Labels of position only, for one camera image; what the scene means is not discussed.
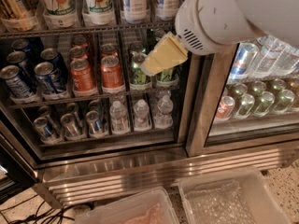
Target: beverage cooler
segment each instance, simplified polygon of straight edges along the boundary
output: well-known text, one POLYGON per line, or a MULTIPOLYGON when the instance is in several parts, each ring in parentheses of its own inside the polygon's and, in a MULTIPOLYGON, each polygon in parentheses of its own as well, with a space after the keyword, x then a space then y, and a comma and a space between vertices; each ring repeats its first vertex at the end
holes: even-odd
POLYGON ((236 112, 242 96, 236 84, 257 101, 254 82, 270 92, 278 78, 284 90, 295 83, 295 71, 241 76, 235 59, 243 56, 249 67, 260 52, 256 41, 206 57, 189 54, 186 63, 147 77, 139 65, 164 34, 175 32, 183 0, 167 8, 160 0, 64 1, 72 12, 39 0, 34 16, 2 14, 0 34, 1 148, 14 163, 1 165, 52 207, 120 198, 235 167, 283 167, 296 158, 296 97, 280 113, 272 107, 262 117, 252 115, 253 107, 236 112), (234 108, 221 113, 224 97, 234 108))

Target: speckled floor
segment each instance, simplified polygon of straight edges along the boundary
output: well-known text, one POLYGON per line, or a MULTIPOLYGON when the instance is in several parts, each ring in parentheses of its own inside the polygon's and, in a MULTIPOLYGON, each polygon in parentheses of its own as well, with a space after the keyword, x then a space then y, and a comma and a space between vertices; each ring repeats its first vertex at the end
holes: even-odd
MULTIPOLYGON (((294 162, 290 167, 284 169, 274 169, 263 174, 263 177, 276 198, 278 204, 282 210, 287 214, 292 224, 299 224, 299 160, 294 162)), ((187 218, 185 216, 181 199, 177 188, 167 189, 170 200, 178 216, 178 220, 181 224, 187 224, 187 218)), ((28 189, 19 195, 9 199, 4 204, 0 205, 0 223, 6 224, 15 220, 22 220, 31 215, 36 214, 38 206, 43 203, 43 200, 36 196, 36 193, 32 189, 28 189), (12 209, 9 207, 14 206, 24 200, 34 197, 32 200, 18 205, 12 209)), ((50 207, 44 203, 40 209, 38 209, 37 215, 43 214, 50 210, 50 207)), ((87 205, 80 205, 67 210, 64 213, 65 217, 76 218, 84 212, 89 211, 90 208, 87 205)), ((55 210, 50 215, 53 216, 59 213, 60 210, 55 210)), ((42 224, 47 223, 50 219, 41 218, 37 222, 28 221, 30 224, 42 224)), ((71 224, 74 220, 64 219, 62 224, 71 224)))

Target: plastic bin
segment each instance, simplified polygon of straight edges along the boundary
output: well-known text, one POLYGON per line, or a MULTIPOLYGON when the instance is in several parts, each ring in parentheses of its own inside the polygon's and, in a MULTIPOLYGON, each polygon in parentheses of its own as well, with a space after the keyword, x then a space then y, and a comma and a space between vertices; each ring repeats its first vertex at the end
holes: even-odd
POLYGON ((263 181, 262 174, 254 167, 239 168, 201 175, 196 178, 181 179, 178 188, 189 223, 200 224, 199 221, 195 221, 195 215, 192 212, 190 201, 186 198, 187 193, 195 189, 218 189, 233 181, 239 183, 247 208, 251 212, 256 224, 291 224, 263 181))
POLYGON ((162 207, 162 223, 178 224, 167 192, 163 188, 150 189, 129 198, 101 206, 88 212, 75 220, 75 224, 117 224, 123 223, 135 217, 144 216, 146 212, 155 204, 162 207))

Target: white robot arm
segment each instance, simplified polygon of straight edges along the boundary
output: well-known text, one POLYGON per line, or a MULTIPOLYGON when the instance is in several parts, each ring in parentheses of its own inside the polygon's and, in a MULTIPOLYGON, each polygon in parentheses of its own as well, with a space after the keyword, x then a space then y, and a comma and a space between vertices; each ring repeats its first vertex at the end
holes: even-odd
POLYGON ((299 0, 186 0, 176 30, 183 45, 198 55, 263 35, 299 48, 299 0))

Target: refrigerator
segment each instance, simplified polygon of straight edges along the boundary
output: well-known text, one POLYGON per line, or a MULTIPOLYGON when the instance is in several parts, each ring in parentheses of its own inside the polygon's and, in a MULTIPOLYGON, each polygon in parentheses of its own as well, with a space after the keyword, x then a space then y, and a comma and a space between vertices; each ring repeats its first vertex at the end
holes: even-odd
POLYGON ((88 34, 95 50, 95 68, 101 46, 115 45, 125 84, 125 90, 119 94, 125 96, 129 114, 128 133, 113 133, 109 109, 115 94, 103 92, 100 82, 97 83, 98 93, 92 96, 79 97, 70 92, 70 97, 28 104, 14 103, 2 83, 1 134, 6 142, 1 142, 1 148, 6 152, 5 157, 10 157, 15 165, 11 168, 8 161, 1 165, 6 166, 8 174, 16 176, 16 182, 19 180, 25 188, 32 187, 53 208, 62 208, 116 199, 157 186, 175 186, 182 177, 252 165, 267 170, 288 166, 296 159, 299 150, 296 114, 282 116, 281 120, 278 116, 269 117, 262 128, 256 129, 255 126, 261 126, 257 119, 251 121, 250 129, 239 129, 239 126, 247 125, 248 119, 215 124, 214 117, 238 46, 209 56, 189 54, 188 61, 177 68, 178 82, 171 86, 158 86, 157 77, 153 77, 151 86, 145 90, 133 89, 130 85, 130 44, 139 41, 148 49, 157 42, 157 31, 174 31, 174 22, 150 16, 154 7, 150 8, 149 19, 142 23, 122 22, 122 4, 120 0, 113 2, 115 23, 110 25, 84 26, 80 18, 84 8, 78 5, 77 27, 0 34, 1 68, 7 65, 11 43, 18 38, 40 37, 44 49, 56 48, 69 65, 72 37, 88 34), (170 91, 174 105, 173 123, 162 129, 155 124, 158 91, 170 91), (61 117, 67 104, 77 103, 86 113, 88 103, 96 99, 103 101, 107 135, 91 137, 85 130, 79 140, 64 138, 47 144, 41 141, 34 129, 39 107, 49 105, 61 117), (149 104, 151 126, 146 131, 135 129, 133 106, 138 99, 149 104), (277 125, 266 127, 272 120, 277 125))

